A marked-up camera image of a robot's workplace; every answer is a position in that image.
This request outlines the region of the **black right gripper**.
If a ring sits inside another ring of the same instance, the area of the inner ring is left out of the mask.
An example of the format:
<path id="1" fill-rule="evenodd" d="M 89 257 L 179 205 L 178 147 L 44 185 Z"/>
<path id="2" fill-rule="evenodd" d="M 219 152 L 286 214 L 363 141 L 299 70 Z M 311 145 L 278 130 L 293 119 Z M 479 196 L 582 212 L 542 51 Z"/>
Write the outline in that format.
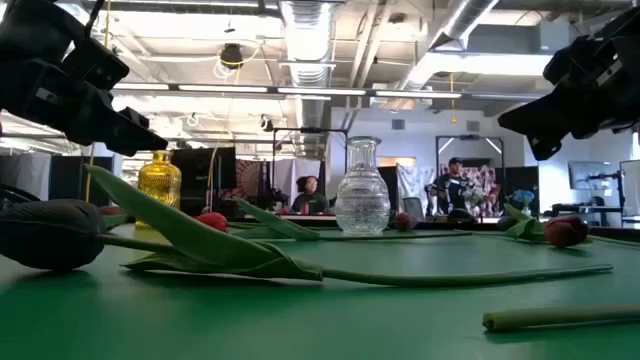
<path id="1" fill-rule="evenodd" d="M 537 161 L 546 161 L 561 149 L 561 140 L 552 137 L 570 133 L 585 139 L 600 130 L 621 132 L 634 126 L 640 122 L 640 54 L 600 60 L 600 70 L 580 80 L 566 76 L 549 95 L 500 115 L 498 124 L 530 136 Z"/>

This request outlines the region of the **green stem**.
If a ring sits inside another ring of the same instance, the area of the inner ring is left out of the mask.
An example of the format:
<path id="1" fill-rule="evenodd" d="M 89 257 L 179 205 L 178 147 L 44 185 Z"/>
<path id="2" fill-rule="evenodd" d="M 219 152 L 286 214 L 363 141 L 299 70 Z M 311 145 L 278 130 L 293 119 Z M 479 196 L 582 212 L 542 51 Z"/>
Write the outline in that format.
<path id="1" fill-rule="evenodd" d="M 513 309 L 485 313 L 488 332 L 513 332 L 535 327 L 640 321 L 640 304 Z"/>

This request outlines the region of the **yellow glass vase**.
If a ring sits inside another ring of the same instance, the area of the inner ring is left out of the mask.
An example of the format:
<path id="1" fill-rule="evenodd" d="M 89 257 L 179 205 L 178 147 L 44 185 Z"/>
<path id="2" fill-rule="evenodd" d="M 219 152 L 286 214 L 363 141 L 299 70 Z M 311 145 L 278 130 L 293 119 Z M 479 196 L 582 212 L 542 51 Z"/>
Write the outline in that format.
<path id="1" fill-rule="evenodd" d="M 154 151 L 152 161 L 144 165 L 138 176 L 138 189 L 173 208 L 180 208 L 182 174 L 171 163 L 172 152 Z"/>

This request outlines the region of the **clear textured glass vase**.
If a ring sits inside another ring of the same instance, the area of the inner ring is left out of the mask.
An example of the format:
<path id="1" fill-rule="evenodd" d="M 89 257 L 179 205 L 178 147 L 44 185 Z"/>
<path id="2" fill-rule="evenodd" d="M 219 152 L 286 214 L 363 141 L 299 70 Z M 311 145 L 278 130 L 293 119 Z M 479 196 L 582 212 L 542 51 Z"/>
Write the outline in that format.
<path id="1" fill-rule="evenodd" d="M 348 236 L 378 236 L 389 223 L 388 187 L 376 163 L 380 143 L 372 136 L 354 136 L 347 141 L 347 170 L 338 186 L 334 213 Z"/>

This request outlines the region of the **blue flower bouquet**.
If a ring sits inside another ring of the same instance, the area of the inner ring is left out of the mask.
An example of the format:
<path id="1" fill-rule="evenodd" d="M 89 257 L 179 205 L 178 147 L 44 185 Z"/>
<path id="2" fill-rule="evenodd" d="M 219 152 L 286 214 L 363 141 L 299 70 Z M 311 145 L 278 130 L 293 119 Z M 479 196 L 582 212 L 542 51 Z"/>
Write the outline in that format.
<path id="1" fill-rule="evenodd" d="M 531 205 L 535 200 L 535 194 L 529 190 L 519 189 L 510 195 L 509 200 L 512 203 L 517 203 L 520 206 L 522 213 L 530 215 Z"/>

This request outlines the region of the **pink floral cloth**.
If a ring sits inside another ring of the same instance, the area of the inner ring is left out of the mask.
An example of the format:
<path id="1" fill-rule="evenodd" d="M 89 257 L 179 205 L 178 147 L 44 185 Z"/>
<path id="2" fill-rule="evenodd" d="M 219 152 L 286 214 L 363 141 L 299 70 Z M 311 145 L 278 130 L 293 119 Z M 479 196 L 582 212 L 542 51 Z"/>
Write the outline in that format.
<path id="1" fill-rule="evenodd" d="M 499 193 L 501 185 L 498 183 L 496 171 L 493 167 L 469 167 L 462 170 L 470 188 L 464 193 L 467 210 L 474 217 L 495 217 L 500 212 Z"/>

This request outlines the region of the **black partition panel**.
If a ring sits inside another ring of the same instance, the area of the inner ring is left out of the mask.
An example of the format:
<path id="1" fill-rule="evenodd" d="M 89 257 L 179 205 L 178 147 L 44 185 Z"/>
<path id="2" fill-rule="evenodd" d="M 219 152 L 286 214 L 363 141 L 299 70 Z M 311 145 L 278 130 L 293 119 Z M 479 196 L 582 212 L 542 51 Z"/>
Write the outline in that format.
<path id="1" fill-rule="evenodd" d="M 49 199 L 78 199 L 86 197 L 88 172 L 86 156 L 53 156 L 49 176 Z M 91 180 L 89 202 L 97 207 L 107 206 L 110 199 L 100 186 Z"/>

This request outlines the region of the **large black screen panel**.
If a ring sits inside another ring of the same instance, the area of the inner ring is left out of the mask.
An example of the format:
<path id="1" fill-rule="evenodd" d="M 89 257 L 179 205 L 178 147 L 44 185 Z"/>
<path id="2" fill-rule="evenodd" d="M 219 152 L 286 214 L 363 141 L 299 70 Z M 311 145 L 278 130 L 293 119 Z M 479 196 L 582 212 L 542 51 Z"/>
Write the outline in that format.
<path id="1" fill-rule="evenodd" d="M 226 190 L 236 187 L 234 147 L 174 150 L 171 163 L 182 174 L 180 210 L 198 216 Z"/>

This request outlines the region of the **long ceiling light bar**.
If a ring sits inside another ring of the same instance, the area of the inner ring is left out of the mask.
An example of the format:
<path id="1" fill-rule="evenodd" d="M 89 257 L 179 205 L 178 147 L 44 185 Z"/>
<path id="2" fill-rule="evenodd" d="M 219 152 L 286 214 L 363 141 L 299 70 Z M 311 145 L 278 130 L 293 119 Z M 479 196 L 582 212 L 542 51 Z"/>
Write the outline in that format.
<path id="1" fill-rule="evenodd" d="M 201 85 L 171 83 L 119 83 L 117 91 L 137 92 L 190 92 L 190 93 L 231 93 L 231 94 L 278 94 L 309 96 L 355 96 L 406 99 L 451 99 L 451 100 L 492 100 L 526 102 L 541 98 L 539 94 L 504 94 L 479 92 L 442 92 L 442 91 L 405 91 L 379 90 L 365 88 L 322 88 L 322 87 L 278 87 L 278 86 L 241 86 L 241 85 Z"/>

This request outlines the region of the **person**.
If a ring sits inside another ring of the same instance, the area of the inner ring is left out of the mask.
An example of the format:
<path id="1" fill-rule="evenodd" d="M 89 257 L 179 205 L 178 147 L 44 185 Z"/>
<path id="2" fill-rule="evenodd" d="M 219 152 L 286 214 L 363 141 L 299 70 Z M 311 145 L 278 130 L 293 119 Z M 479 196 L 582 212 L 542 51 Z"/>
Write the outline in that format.
<path id="1" fill-rule="evenodd" d="M 430 194 L 436 197 L 437 209 L 446 216 L 453 209 L 467 210 L 464 193 L 470 185 L 462 177 L 462 170 L 462 161 L 453 157 L 449 160 L 447 173 L 440 175 L 431 184 Z"/>
<path id="2" fill-rule="evenodd" d="M 296 181 L 298 195 L 292 210 L 302 215 L 321 215 L 329 207 L 327 198 L 318 191 L 318 179 L 315 176 L 303 176 Z"/>

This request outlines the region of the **black round ceiling device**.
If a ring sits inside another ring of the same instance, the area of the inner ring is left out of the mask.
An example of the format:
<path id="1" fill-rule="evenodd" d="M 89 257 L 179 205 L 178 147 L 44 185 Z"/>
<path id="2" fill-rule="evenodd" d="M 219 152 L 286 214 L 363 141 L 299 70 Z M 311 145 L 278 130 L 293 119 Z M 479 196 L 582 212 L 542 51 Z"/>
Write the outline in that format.
<path id="1" fill-rule="evenodd" d="M 237 70 L 243 66 L 243 55 L 241 45 L 237 43 L 226 43 L 220 53 L 221 64 L 230 70 Z"/>

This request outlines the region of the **red mandala tapestry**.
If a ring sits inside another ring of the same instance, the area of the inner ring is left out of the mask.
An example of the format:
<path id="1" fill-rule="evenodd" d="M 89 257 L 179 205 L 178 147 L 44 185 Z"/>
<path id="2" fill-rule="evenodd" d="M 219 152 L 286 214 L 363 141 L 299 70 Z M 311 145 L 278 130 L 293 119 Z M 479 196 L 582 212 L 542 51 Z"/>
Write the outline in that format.
<path id="1" fill-rule="evenodd" d="M 236 161 L 236 186 L 232 194 L 237 198 L 257 198 L 269 190 L 270 164 L 266 161 Z"/>

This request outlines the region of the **green table mat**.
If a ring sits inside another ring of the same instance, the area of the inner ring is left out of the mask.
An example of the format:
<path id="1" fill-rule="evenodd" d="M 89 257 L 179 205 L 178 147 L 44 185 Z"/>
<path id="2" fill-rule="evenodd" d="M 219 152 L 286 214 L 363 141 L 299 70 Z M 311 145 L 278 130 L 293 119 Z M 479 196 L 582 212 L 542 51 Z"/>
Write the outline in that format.
<path id="1" fill-rule="evenodd" d="M 610 264 L 608 274 L 399 289 L 125 269 L 106 248 L 66 275 L 0 258 L 0 360 L 638 360 L 640 324 L 488 333 L 509 309 L 640 304 L 640 246 L 559 251 L 486 233 L 414 242 L 285 242 L 328 268 L 402 276 Z"/>

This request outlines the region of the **black frame stand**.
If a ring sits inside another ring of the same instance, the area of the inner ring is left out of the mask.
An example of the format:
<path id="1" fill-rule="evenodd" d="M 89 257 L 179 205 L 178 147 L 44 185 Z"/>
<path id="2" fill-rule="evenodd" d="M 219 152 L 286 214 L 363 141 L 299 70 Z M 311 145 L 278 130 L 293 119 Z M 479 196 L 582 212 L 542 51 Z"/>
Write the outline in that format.
<path id="1" fill-rule="evenodd" d="M 272 155 L 270 160 L 270 180 L 269 180 L 269 184 L 271 186 L 271 193 L 273 197 L 276 197 L 276 191 L 277 191 L 276 163 L 278 162 L 278 160 L 276 159 L 276 152 L 279 148 L 280 143 L 282 143 L 286 138 L 288 138 L 291 133 L 299 133 L 301 135 L 310 135 L 311 137 L 316 136 L 317 138 L 320 138 L 321 135 L 329 136 L 330 133 L 340 133 L 343 135 L 344 140 L 348 139 L 348 131 L 346 129 L 322 129 L 322 128 L 316 128 L 316 127 L 302 127 L 302 128 L 275 127 L 272 131 Z M 320 180 L 319 191 L 324 192 L 325 191 L 324 182 L 326 181 L 326 156 L 323 155 L 320 159 L 316 159 L 316 160 L 307 159 L 307 160 L 304 160 L 304 163 L 308 163 L 309 161 L 317 165 L 316 172 L 314 173 L 314 175 L 316 176 L 317 179 Z M 292 190 L 292 194 L 290 195 L 289 199 L 286 202 L 282 203 L 282 206 L 281 206 L 282 209 L 287 209 L 288 211 L 291 210 L 291 206 L 294 204 L 295 199 L 299 195 L 297 168 L 298 168 L 297 157 L 294 156 L 293 159 L 291 160 L 291 165 L 289 167 L 289 170 L 290 170 L 289 188 Z"/>
<path id="2" fill-rule="evenodd" d="M 435 180 L 442 174 L 443 168 L 448 169 L 449 160 L 453 157 L 459 158 L 464 168 L 489 166 L 495 169 L 498 183 L 501 185 L 499 193 L 500 212 L 497 216 L 501 215 L 503 180 L 505 179 L 505 148 L 503 140 L 499 137 L 485 137 L 477 134 L 438 136 L 436 138 L 436 164 L 438 170 Z M 437 213 L 447 217 L 438 211 L 436 197 L 433 197 L 435 198 Z M 476 221 L 483 221 L 492 217 L 475 218 Z"/>

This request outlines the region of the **silver round ceiling duct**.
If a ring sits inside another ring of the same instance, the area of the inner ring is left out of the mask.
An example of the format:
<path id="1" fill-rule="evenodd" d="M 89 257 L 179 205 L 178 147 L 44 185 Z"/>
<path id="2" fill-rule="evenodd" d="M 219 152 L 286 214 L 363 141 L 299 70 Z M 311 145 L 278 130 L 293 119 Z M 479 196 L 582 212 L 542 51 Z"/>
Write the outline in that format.
<path id="1" fill-rule="evenodd" d="M 329 86 L 330 68 L 318 65 L 329 61 L 335 5 L 320 1 L 280 1 L 284 34 L 294 87 Z M 327 100 L 296 100 L 296 123 L 300 128 L 326 128 L 323 124 Z M 294 136 L 295 151 L 303 157 L 321 157 L 326 134 Z"/>

